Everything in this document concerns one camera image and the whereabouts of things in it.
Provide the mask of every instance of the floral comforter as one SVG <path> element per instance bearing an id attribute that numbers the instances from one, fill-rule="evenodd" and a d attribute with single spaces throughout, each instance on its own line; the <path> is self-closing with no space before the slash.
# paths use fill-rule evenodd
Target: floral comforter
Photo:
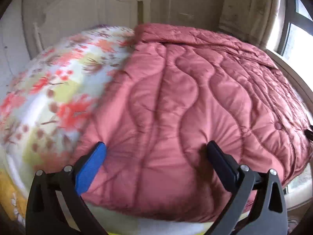
<path id="1" fill-rule="evenodd" d="M 0 203 L 25 224 L 34 172 L 67 164 L 88 117 L 131 53 L 133 31 L 100 26 L 48 48 L 14 78 L 0 106 Z"/>

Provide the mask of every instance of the black object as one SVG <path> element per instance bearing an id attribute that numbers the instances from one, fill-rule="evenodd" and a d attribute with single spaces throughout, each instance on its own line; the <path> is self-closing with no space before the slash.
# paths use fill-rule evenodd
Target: black object
<path id="1" fill-rule="evenodd" d="M 75 178 L 94 150 L 74 166 L 58 173 L 36 173 L 26 211 L 26 235 L 107 234 L 75 191 Z M 226 155 L 214 141 L 207 145 L 207 157 L 226 190 L 232 193 L 228 204 L 205 235 L 287 235 L 287 210 L 277 172 L 258 173 Z M 55 191 L 61 191 L 80 231 L 68 226 Z M 235 229 L 252 190 L 257 190 L 250 214 L 243 227 Z M 306 234 L 312 213 L 306 214 L 292 235 Z"/>

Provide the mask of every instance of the window frame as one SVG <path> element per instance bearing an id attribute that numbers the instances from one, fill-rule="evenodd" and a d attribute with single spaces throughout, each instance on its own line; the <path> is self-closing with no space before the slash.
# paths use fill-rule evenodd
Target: window frame
<path id="1" fill-rule="evenodd" d="M 313 5 L 311 4 L 310 0 L 300 0 L 304 7 L 307 9 L 311 18 L 313 18 Z M 278 45 L 277 53 L 281 56 L 284 55 L 284 51 L 286 48 L 288 36 L 290 33 L 291 24 L 294 24 L 308 34 L 313 36 L 313 21 L 309 20 L 305 16 L 296 12 L 296 0 L 286 0 L 285 1 L 285 20 L 283 31 L 281 35 L 281 41 Z"/>

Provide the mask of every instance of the quilted comforter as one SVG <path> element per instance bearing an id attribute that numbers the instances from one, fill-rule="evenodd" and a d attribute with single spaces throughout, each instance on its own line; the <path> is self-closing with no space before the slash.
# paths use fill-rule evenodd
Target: quilted comforter
<path id="1" fill-rule="evenodd" d="M 312 153 L 303 133 L 309 122 L 263 51 L 182 26 L 141 25 L 135 33 L 135 52 L 71 158 L 98 141 L 108 147 L 86 201 L 148 218 L 214 220 L 230 194 L 205 158 L 210 140 L 239 164 L 276 169 L 283 185 L 302 172 Z"/>

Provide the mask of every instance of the white headboard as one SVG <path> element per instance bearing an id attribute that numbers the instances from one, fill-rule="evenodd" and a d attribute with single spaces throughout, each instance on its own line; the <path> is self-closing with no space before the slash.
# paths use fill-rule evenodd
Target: white headboard
<path id="1" fill-rule="evenodd" d="M 38 51 L 96 25 L 134 28 L 138 23 L 150 22 L 150 1 L 56 0 L 43 10 L 43 23 L 34 22 Z M 142 13 L 138 13 L 139 3 L 143 4 Z"/>

